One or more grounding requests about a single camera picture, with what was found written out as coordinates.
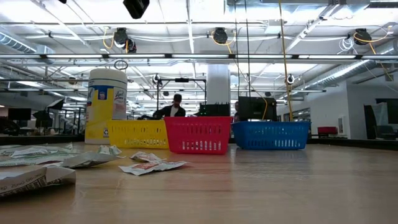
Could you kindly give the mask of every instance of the computer monitor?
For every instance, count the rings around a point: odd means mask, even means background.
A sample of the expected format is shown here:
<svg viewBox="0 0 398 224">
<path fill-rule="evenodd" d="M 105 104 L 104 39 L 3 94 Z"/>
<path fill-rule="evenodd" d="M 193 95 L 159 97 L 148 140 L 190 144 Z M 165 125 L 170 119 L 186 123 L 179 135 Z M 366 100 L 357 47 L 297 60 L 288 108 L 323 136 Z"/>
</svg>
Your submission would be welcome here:
<svg viewBox="0 0 398 224">
<path fill-rule="evenodd" d="M 276 100 L 264 98 L 267 101 L 267 111 L 264 119 L 277 121 Z M 266 102 L 261 97 L 239 97 L 239 118 L 241 121 L 247 119 L 263 119 L 266 110 Z"/>
<path fill-rule="evenodd" d="M 17 121 L 29 121 L 32 116 L 30 108 L 8 108 L 8 119 Z"/>
</svg>

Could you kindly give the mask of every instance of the wooden table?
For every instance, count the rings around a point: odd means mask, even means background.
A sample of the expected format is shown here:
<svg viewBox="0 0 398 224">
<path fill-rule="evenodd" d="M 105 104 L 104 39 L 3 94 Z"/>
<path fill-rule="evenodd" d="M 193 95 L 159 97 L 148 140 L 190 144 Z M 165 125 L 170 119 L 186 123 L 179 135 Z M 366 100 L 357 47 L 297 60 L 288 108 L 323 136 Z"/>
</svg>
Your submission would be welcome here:
<svg viewBox="0 0 398 224">
<path fill-rule="evenodd" d="M 1 199 L 0 223 L 398 223 L 398 152 L 322 145 L 231 145 L 224 156 L 143 151 L 191 164 L 140 177 L 118 167 L 133 164 L 128 157 L 79 169 L 76 185 Z"/>
</svg>

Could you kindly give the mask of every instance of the yellow cable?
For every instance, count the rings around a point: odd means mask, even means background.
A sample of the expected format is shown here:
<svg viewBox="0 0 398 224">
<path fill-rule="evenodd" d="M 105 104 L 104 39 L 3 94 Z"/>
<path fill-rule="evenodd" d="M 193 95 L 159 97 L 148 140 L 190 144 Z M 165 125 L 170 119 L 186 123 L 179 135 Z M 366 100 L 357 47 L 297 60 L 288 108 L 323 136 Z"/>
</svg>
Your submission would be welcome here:
<svg viewBox="0 0 398 224">
<path fill-rule="evenodd" d="M 236 37 L 236 33 L 234 32 L 234 39 L 233 39 L 231 42 L 225 43 L 225 44 L 219 44 L 219 43 L 217 43 L 217 42 L 214 40 L 214 38 L 213 38 L 213 34 L 214 34 L 214 31 L 211 33 L 211 39 L 213 39 L 213 42 L 216 43 L 217 45 L 226 45 L 227 48 L 228 48 L 228 50 L 229 50 L 229 53 L 232 54 L 232 51 L 231 51 L 231 48 L 229 47 L 229 45 L 232 44 L 232 43 L 234 42 L 235 37 Z M 268 109 L 268 102 L 267 102 L 267 100 L 266 100 L 264 97 L 262 97 L 262 95 L 261 95 L 260 93 L 258 93 L 258 92 L 254 89 L 253 86 L 252 86 L 251 88 L 253 89 L 253 91 L 254 91 L 255 93 L 257 93 L 257 94 L 264 100 L 264 102 L 266 102 L 266 109 L 264 110 L 264 114 L 262 115 L 262 119 L 264 119 L 264 118 L 266 117 L 266 112 L 267 112 L 267 109 Z"/>
<path fill-rule="evenodd" d="M 377 41 L 384 40 L 384 39 L 389 35 L 389 33 L 387 32 L 387 34 L 386 34 L 384 37 L 380 38 L 380 39 L 377 39 L 377 40 L 363 40 L 363 39 L 357 38 L 357 37 L 356 37 L 356 34 L 358 34 L 358 33 L 356 32 L 356 33 L 354 34 L 354 38 L 357 39 L 357 40 L 359 40 L 359 41 L 365 42 L 365 43 L 375 43 L 375 42 L 377 42 Z"/>
<path fill-rule="evenodd" d="M 369 43 L 369 46 L 371 46 L 371 49 L 372 49 L 373 53 L 376 54 L 376 51 L 374 50 L 374 47 L 373 47 L 372 43 Z M 382 63 L 380 63 L 380 65 L 381 65 L 381 67 L 383 68 L 384 72 L 387 74 L 387 76 L 390 78 L 390 80 L 391 80 L 391 81 L 394 81 L 394 79 L 392 79 L 390 73 L 389 73 L 388 70 L 385 68 L 385 66 L 384 66 Z"/>
<path fill-rule="evenodd" d="M 107 48 L 107 49 L 111 49 L 112 47 L 113 47 L 113 41 L 114 41 L 114 32 L 113 32 L 113 35 L 112 35 L 112 43 L 111 43 L 111 46 L 109 47 L 108 45 L 106 45 L 106 43 L 105 43 L 105 36 L 106 36 L 106 31 L 107 31 L 108 29 L 105 29 L 105 31 L 104 31 L 104 39 L 103 39 L 103 43 L 104 43 L 104 46 Z"/>
<path fill-rule="evenodd" d="M 290 121 L 293 121 L 292 102 L 290 102 L 290 90 L 289 90 L 289 85 L 287 84 L 287 63 L 286 63 L 284 22 L 283 22 L 283 18 L 282 18 L 282 0 L 279 0 L 279 14 L 280 14 L 280 30 L 282 31 L 282 49 L 284 52 L 285 85 L 286 85 L 287 103 L 289 104 Z"/>
<path fill-rule="evenodd" d="M 229 54 L 232 54 L 231 48 L 229 47 L 229 44 L 227 45 L 228 50 L 229 50 Z"/>
</svg>

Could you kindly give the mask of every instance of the man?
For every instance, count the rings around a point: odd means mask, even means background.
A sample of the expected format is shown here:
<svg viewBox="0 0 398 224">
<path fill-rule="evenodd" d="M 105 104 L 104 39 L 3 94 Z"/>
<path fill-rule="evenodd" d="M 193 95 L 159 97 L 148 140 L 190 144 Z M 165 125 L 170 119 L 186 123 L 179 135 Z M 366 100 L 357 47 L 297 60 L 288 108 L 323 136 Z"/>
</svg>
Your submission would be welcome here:
<svg viewBox="0 0 398 224">
<path fill-rule="evenodd" d="M 185 116 L 185 110 L 180 106 L 182 96 L 180 94 L 174 95 L 173 105 L 165 106 L 154 113 L 154 118 L 160 119 L 163 116 Z"/>
<path fill-rule="evenodd" d="M 234 123 L 235 122 L 239 122 L 239 121 L 248 121 L 247 119 L 241 119 L 240 117 L 239 117 L 239 102 L 237 101 L 237 102 L 235 102 L 235 110 L 236 110 L 236 113 L 235 113 L 235 115 L 234 115 Z"/>
</svg>

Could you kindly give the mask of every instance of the disinfecting wipes container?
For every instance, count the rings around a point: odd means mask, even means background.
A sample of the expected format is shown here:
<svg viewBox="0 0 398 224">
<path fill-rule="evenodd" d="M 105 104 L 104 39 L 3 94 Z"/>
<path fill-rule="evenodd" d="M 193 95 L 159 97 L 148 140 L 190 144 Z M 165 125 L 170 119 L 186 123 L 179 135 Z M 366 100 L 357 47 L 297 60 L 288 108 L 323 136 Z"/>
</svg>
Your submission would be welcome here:
<svg viewBox="0 0 398 224">
<path fill-rule="evenodd" d="M 90 72 L 87 95 L 87 144 L 109 144 L 106 121 L 126 119 L 127 76 L 124 72 L 97 68 Z"/>
</svg>

